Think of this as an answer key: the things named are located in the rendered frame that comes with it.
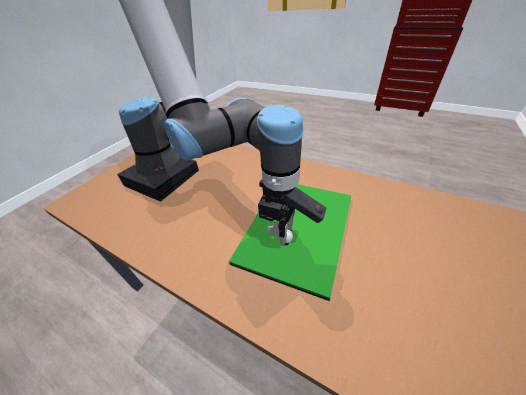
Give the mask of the green turf mat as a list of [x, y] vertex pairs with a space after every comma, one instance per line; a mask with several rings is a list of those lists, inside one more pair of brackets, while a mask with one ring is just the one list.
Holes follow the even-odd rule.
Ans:
[[283, 246], [269, 233], [273, 221], [259, 212], [229, 260], [231, 266], [330, 301], [351, 195], [297, 185], [324, 205], [324, 219], [316, 223], [295, 209], [293, 239]]

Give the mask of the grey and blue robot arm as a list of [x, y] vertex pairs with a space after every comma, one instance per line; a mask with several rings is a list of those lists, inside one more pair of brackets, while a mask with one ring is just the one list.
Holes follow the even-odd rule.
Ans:
[[119, 2], [162, 100], [136, 99], [119, 109], [137, 172], [162, 175], [180, 164], [179, 157], [202, 158], [248, 142], [260, 151], [263, 184], [275, 191], [294, 188], [282, 200], [321, 222], [326, 207], [296, 187], [301, 114], [291, 107], [264, 107], [247, 98], [210, 110], [196, 81], [190, 0]]

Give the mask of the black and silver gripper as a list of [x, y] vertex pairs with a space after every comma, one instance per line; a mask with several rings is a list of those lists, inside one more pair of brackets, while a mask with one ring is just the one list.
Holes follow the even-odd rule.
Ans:
[[[291, 193], [293, 189], [286, 191], [275, 191], [267, 188], [260, 180], [263, 196], [258, 203], [259, 217], [274, 222], [274, 226], [267, 227], [267, 231], [280, 239], [281, 245], [286, 243], [287, 230], [292, 230], [295, 208], [282, 200], [285, 194]], [[274, 194], [275, 193], [275, 194]]]

